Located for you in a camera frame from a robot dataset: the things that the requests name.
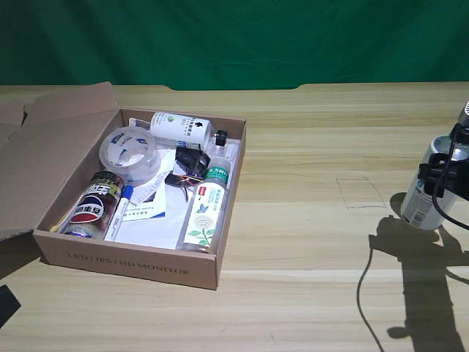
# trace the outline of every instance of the box flap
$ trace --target box flap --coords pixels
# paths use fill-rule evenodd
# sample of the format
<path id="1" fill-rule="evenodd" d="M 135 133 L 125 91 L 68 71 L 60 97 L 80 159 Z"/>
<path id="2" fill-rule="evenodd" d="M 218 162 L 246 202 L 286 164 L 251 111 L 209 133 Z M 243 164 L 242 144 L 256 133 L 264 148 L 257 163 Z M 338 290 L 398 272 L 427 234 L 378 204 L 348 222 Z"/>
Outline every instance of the box flap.
<path id="1" fill-rule="evenodd" d="M 24 125 L 35 125 L 116 109 L 109 82 L 80 87 L 36 99 Z"/>
<path id="2" fill-rule="evenodd" d="M 0 106 L 0 149 L 23 123 L 24 103 L 13 100 Z"/>
<path id="3" fill-rule="evenodd" d="M 116 119 L 122 121 L 118 112 L 25 123 L 4 145 L 0 153 L 0 240 L 38 226 L 89 150 L 106 137 L 107 127 Z"/>

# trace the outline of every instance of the clear packing tape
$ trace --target clear packing tape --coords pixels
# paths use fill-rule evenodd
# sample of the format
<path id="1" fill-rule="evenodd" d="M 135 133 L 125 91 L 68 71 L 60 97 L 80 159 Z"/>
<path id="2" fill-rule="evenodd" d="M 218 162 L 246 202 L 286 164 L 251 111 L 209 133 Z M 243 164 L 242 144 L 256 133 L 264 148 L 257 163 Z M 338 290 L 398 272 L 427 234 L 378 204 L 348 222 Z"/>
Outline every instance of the clear packing tape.
<path id="1" fill-rule="evenodd" d="M 135 187 L 151 180 L 160 168 L 155 137 L 141 127 L 110 133 L 101 144 L 100 160 L 108 171 Z"/>

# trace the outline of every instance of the black bottle cap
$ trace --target black bottle cap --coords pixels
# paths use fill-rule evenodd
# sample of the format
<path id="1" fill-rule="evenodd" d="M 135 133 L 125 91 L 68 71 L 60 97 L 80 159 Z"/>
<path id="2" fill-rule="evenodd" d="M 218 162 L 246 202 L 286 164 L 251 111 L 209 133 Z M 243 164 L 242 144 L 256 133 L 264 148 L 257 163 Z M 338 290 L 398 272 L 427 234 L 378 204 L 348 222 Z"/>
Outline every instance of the black bottle cap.
<path id="1" fill-rule="evenodd" d="M 228 133 L 223 130 L 218 130 L 215 135 L 215 144 L 221 147 L 224 147 L 226 144 L 226 139 L 228 138 Z"/>
<path id="2" fill-rule="evenodd" d="M 469 127 L 457 123 L 451 131 L 450 137 L 460 144 L 469 144 Z"/>

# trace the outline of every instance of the green curtain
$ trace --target green curtain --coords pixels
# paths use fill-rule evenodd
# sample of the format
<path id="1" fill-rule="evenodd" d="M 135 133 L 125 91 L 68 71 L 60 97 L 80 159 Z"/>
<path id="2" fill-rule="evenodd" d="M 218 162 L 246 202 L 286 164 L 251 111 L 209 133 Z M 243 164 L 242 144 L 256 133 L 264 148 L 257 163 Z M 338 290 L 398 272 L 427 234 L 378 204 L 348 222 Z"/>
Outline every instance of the green curtain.
<path id="1" fill-rule="evenodd" d="M 0 84 L 469 81 L 468 0 L 3 0 Z"/>

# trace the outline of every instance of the marker pen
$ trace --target marker pen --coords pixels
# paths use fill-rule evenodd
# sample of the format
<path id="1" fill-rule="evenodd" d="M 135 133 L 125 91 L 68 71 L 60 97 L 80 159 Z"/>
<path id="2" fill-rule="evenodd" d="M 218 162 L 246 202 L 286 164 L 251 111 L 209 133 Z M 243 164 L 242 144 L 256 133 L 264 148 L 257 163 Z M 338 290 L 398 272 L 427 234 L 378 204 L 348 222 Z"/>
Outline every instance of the marker pen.
<path id="1" fill-rule="evenodd" d="M 109 224 L 108 230 L 106 231 L 106 235 L 104 236 L 104 241 L 115 241 L 117 231 L 119 231 L 120 224 L 124 219 L 125 211 L 127 210 L 127 206 L 129 205 L 130 198 L 132 197 L 133 187 L 132 186 L 125 186 L 124 191 L 122 191 L 122 197 L 117 205 L 117 209 L 112 216 L 111 223 Z"/>

